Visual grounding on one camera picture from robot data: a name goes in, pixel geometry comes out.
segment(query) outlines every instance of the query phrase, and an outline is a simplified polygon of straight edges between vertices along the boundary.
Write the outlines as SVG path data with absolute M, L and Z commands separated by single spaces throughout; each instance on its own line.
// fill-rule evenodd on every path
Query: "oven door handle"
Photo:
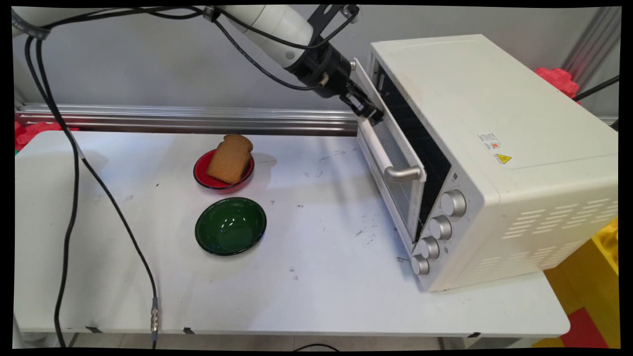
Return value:
M 358 128 L 362 132 L 365 140 L 367 142 L 367 146 L 369 147 L 372 156 L 374 157 L 378 168 L 382 172 L 382 175 L 387 178 L 388 181 L 391 182 L 406 182 L 406 181 L 415 181 L 422 176 L 422 169 L 418 166 L 413 166 L 409 168 L 403 169 L 395 169 L 393 164 L 391 164 L 391 160 L 385 149 L 382 147 L 378 136 L 373 130 L 369 119 L 366 117 L 357 117 L 358 118 Z

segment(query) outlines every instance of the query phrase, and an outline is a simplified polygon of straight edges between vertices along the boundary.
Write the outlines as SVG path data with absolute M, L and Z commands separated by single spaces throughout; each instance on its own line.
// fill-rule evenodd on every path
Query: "toaster oven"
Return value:
M 483 35 L 372 44 L 358 141 L 426 291 L 556 267 L 618 213 L 618 134 Z

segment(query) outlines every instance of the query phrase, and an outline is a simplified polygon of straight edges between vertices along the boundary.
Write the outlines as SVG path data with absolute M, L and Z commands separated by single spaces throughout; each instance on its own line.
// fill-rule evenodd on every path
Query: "toast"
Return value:
M 251 161 L 252 142 L 238 134 L 224 136 L 206 173 L 215 179 L 235 184 L 242 179 L 242 174 Z

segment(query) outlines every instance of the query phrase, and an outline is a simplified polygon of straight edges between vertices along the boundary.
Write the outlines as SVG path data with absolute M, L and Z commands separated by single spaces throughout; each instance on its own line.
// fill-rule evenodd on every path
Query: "warning label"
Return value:
M 497 159 L 497 162 L 499 162 L 500 164 L 504 165 L 508 163 L 509 160 L 512 159 L 511 156 L 506 156 L 506 155 L 502 155 L 501 153 L 498 153 L 498 152 L 508 153 L 508 151 L 506 149 L 503 149 L 501 145 L 501 141 L 499 141 L 497 136 L 493 134 L 492 132 L 487 133 L 487 134 L 477 135 L 477 137 L 479 138 L 479 141 L 481 141 L 481 143 L 484 144 L 484 146 L 492 153 L 492 156 L 495 157 Z
M 501 161 L 501 164 L 506 164 L 508 163 L 509 160 L 512 159 L 512 157 L 510 156 L 500 155 L 499 153 L 497 153 L 496 156 L 497 156 L 497 159 Z
M 479 140 L 491 151 L 496 151 L 501 148 L 501 142 L 494 134 L 481 134 L 477 135 Z

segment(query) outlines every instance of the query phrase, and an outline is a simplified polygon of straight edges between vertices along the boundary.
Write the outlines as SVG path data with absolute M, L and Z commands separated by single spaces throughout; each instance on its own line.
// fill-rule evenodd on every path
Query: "gray wall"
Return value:
M 620 74 L 620 41 L 618 41 L 593 78 L 579 92 L 590 89 Z M 580 101 L 581 105 L 598 117 L 618 117 L 620 83 L 613 84 Z
M 307 18 L 316 5 L 293 7 Z M 373 41 L 484 34 L 531 69 L 562 65 L 596 12 L 383 5 L 362 10 L 361 21 L 332 41 L 348 58 L 364 62 Z M 327 31 L 341 22 L 338 16 Z M 226 27 L 265 68 L 298 84 L 232 26 Z M 13 39 L 14 83 L 25 101 L 41 102 L 27 73 L 24 40 Z M 58 27 L 44 43 L 44 61 L 58 103 L 346 109 L 337 98 L 324 100 L 272 82 L 201 17 L 176 21 L 134 15 Z

